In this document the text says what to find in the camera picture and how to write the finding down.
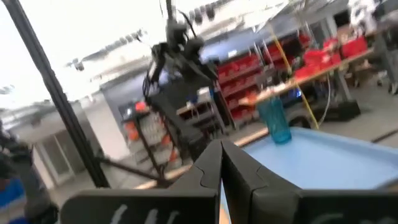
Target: yellow cable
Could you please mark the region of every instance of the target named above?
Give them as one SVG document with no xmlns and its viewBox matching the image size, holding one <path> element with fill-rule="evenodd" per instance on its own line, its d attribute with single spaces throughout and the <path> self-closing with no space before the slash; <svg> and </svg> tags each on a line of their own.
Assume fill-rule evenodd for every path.
<svg viewBox="0 0 398 224">
<path fill-rule="evenodd" d="M 282 46 L 280 45 L 278 38 L 275 35 L 274 29 L 272 28 L 271 24 L 269 24 L 268 27 L 271 32 L 272 38 L 274 39 L 274 43 L 276 44 L 276 47 L 278 48 L 282 58 L 284 59 L 285 66 L 287 67 L 287 71 L 289 72 L 289 74 L 292 74 L 292 67 L 290 66 L 290 63 L 287 60 L 286 54 L 285 54 Z M 305 97 L 304 92 L 301 90 L 301 88 L 298 84 L 296 84 L 296 87 L 301 92 L 301 98 L 303 99 L 304 105 L 307 108 L 308 112 L 310 113 L 311 119 L 312 119 L 313 123 L 315 124 L 316 129 L 319 129 L 318 121 L 315 118 L 313 111 L 311 110 L 311 106 L 307 101 L 307 97 Z"/>
</svg>

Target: blue cup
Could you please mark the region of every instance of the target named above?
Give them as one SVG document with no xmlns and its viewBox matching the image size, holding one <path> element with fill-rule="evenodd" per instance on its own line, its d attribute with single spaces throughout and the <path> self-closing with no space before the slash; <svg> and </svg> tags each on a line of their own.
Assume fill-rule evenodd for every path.
<svg viewBox="0 0 398 224">
<path fill-rule="evenodd" d="M 285 144 L 292 139 L 284 107 L 279 97 L 258 103 L 257 110 L 276 144 Z"/>
</svg>

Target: blue tray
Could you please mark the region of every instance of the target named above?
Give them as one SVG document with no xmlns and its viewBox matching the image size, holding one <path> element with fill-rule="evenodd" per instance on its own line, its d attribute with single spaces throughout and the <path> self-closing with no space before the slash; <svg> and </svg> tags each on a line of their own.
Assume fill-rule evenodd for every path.
<svg viewBox="0 0 398 224">
<path fill-rule="evenodd" d="M 270 137 L 243 149 L 302 189 L 376 189 L 398 179 L 398 150 L 366 141 L 292 128 L 292 140 Z M 228 212 L 222 189 L 222 203 Z"/>
</svg>

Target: floor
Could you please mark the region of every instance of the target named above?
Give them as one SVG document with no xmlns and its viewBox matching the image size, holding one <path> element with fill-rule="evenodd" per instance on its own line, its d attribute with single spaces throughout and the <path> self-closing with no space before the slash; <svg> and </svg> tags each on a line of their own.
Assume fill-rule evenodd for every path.
<svg viewBox="0 0 398 224">
<path fill-rule="evenodd" d="M 324 123 L 321 130 L 326 133 L 339 134 L 365 141 L 371 141 L 393 129 L 398 129 L 398 96 L 391 96 L 386 88 L 377 87 L 371 82 L 360 89 L 352 90 L 352 95 L 357 99 L 363 113 L 356 119 L 346 123 Z M 229 136 L 234 141 L 245 135 L 263 128 L 261 123 L 252 123 Z M 386 139 L 380 144 L 398 148 L 398 135 Z M 134 164 L 132 158 L 123 160 L 123 163 Z M 146 182 L 146 179 L 110 167 L 104 167 L 107 178 L 112 187 L 131 189 Z M 84 173 L 65 185 L 52 190 L 53 199 L 62 205 L 67 198 L 81 190 L 93 189 L 94 185 L 88 174 Z"/>
</svg>

